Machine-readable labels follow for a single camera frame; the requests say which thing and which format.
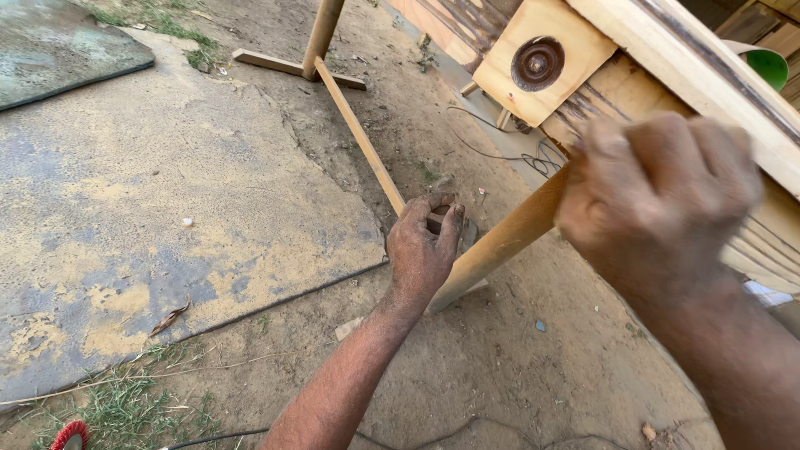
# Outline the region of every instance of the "rusty metal disc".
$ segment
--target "rusty metal disc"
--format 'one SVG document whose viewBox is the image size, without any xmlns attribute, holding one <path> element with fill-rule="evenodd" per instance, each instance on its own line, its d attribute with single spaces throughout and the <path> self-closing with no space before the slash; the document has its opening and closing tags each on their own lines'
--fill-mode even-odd
<svg viewBox="0 0 800 450">
<path fill-rule="evenodd" d="M 511 79 L 520 89 L 536 92 L 553 84 L 564 70 L 564 47 L 552 36 L 522 44 L 511 59 Z"/>
</svg>

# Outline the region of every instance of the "hand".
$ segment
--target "hand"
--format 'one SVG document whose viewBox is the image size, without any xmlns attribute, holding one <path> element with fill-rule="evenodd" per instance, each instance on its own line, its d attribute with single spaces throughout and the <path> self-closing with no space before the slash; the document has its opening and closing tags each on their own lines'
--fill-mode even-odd
<svg viewBox="0 0 800 450">
<path fill-rule="evenodd" d="M 576 150 L 557 224 L 639 315 L 727 279 L 722 246 L 762 193 L 744 130 L 676 114 L 597 120 Z"/>
<path fill-rule="evenodd" d="M 450 275 L 464 222 L 464 205 L 448 206 L 454 200 L 453 194 L 410 200 L 389 233 L 390 298 L 404 310 L 421 315 Z"/>
</svg>

